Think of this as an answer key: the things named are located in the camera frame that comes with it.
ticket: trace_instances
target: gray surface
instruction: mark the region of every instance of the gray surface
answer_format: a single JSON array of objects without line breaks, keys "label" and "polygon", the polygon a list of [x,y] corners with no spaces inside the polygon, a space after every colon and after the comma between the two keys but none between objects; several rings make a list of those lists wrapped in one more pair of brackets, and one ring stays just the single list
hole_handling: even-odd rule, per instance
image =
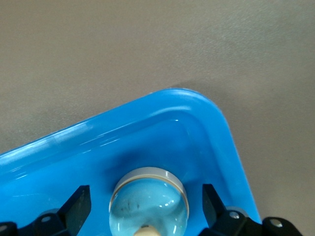
[{"label": "gray surface", "polygon": [[261,216],[315,232],[313,0],[1,1],[0,152],[152,91],[230,124]]}]

